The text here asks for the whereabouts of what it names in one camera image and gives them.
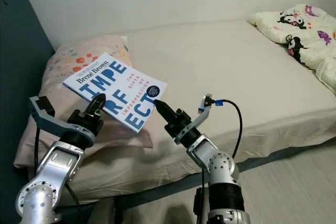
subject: mattress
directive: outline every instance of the mattress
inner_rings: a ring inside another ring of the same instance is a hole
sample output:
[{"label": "mattress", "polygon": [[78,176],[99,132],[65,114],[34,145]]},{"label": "mattress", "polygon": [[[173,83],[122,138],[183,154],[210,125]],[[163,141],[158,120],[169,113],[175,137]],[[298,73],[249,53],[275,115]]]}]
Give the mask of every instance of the mattress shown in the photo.
[{"label": "mattress", "polygon": [[[193,119],[204,94],[230,99],[243,115],[236,161],[336,136],[335,95],[314,74],[243,20],[126,33],[136,69],[168,83],[162,100]],[[153,149],[114,147],[85,159],[71,186],[81,202],[136,193],[200,171],[154,111],[145,128]],[[229,104],[212,107],[198,128],[231,153],[239,120]],[[71,199],[65,195],[63,202]]]}]

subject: white pillow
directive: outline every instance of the white pillow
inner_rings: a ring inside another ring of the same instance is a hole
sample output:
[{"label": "white pillow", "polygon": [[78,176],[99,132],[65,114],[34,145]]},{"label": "white pillow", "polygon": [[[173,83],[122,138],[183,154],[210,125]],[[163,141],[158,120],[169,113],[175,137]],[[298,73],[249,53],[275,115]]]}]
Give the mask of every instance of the white pillow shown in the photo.
[{"label": "white pillow", "polygon": [[[49,59],[42,78],[39,96],[46,95],[48,97],[55,109],[56,118],[67,121],[74,109],[85,110],[88,102],[64,87],[62,82],[83,66],[97,59],[103,52],[108,52],[131,66],[126,38],[116,35],[104,35],[67,43],[60,46],[57,52]],[[86,156],[92,155],[99,149],[118,145],[152,148],[150,135],[145,129],[136,134],[105,113],[103,113],[101,118],[104,120],[104,125],[93,147],[85,150]],[[16,167],[33,167],[35,132],[36,124],[30,116],[17,149],[14,160]],[[59,140],[59,137],[41,130],[39,159],[44,156],[51,144],[57,140]]]}]

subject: book cover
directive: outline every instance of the book cover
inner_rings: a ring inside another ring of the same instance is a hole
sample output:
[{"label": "book cover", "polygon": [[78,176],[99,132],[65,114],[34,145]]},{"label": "book cover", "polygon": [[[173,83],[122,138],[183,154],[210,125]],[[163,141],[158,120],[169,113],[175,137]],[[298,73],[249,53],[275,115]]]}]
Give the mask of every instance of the book cover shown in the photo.
[{"label": "book cover", "polygon": [[91,101],[106,95],[104,111],[136,132],[144,126],[167,84],[141,73],[108,53],[64,80],[63,84]]}]

